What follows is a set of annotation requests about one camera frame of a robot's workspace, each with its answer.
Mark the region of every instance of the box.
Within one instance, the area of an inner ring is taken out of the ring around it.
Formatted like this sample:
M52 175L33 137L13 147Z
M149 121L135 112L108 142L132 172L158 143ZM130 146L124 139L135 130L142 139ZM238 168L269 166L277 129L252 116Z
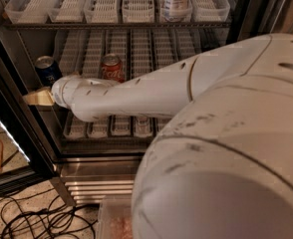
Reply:
M100 205L97 238L122 239L124 234L132 235L131 196L107 196Z

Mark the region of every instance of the shelf rack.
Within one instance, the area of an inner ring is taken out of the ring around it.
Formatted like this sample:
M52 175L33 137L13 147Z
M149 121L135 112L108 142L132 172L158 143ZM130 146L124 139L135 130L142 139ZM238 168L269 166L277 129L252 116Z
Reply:
M117 30L117 29L173 29L173 28L229 28L231 20L225 22L154 22L154 23L46 23L12 24L9 20L3 26L9 30Z

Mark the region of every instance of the scuff mark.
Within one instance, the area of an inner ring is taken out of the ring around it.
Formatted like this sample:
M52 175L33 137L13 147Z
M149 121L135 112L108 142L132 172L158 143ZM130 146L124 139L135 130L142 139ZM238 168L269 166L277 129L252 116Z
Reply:
M185 66L186 66L186 63L184 62L180 65L180 69L182 70Z
M231 116L232 114L234 114L234 111L227 111L227 113L225 115L226 116Z
M210 123L214 120L216 116L213 114L208 114L206 116L198 116L196 117L197 120L203 120L205 123Z
M190 150L195 150L195 151L198 151L198 152L203 151L202 147L200 145L196 145L196 144L190 144L189 143L186 147L188 149L190 149Z
M142 190L140 192L139 196L137 197L137 199L136 199L136 201L134 203L133 212L135 212L135 209L137 209L138 206L142 203L144 197L148 196L152 192L154 192L154 188L153 187L145 188L144 190Z
M244 125L245 125L244 121L235 121L234 123L227 125L223 131L231 131L233 129L239 128Z
M179 168L182 168L182 167L184 167L184 166L185 166L185 163L184 163L184 164L181 164L181 163L176 164L176 165L174 165L174 166L169 167L168 169L166 169L166 170L164 171L164 173L165 173L165 174L170 174L170 173L174 172L175 170L177 170L177 169L179 169Z
M267 90L258 90L258 89L255 89L255 88L244 87L244 86L240 86L240 85L228 85L228 86L218 87L218 88L215 88L215 89L218 90L218 89L224 89L224 88L245 90L245 91L251 91L251 92L268 93L268 94L274 94L274 95L284 96L284 97L288 97L288 98L293 99L293 96L283 94L283 93L280 93L280 92L273 92L273 91L267 91Z
M191 127L191 126L195 126L195 125L196 125L196 122L189 122L189 123L185 124L186 127Z
M153 226L153 224L150 222L150 220L147 218L147 215L143 212L140 211L139 212L139 216L142 217L146 223L150 226L150 228L154 231L155 235L157 236L158 239L162 239L162 237L160 236L160 234L156 231L155 227Z

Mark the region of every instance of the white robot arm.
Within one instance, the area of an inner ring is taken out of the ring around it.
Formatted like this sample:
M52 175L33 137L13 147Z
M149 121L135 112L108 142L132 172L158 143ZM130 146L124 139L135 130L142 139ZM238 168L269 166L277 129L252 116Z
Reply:
M174 116L137 174L135 239L293 238L293 36L239 42L96 94L89 84L85 97L80 85L56 92L59 81L53 94L86 121Z
M120 85L69 76L58 80L52 93L83 121L110 115L171 118L213 84L245 74L270 42L271 36L263 36L226 46Z

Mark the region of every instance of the soda can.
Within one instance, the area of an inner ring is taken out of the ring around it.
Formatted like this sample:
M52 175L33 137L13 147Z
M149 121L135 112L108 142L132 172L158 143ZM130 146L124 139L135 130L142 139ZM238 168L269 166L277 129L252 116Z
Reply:
M52 86L63 77L57 62L50 56L38 58L35 62L35 69L44 86Z
M106 54L102 59L103 79L113 80L119 83L125 81L123 62L114 53Z

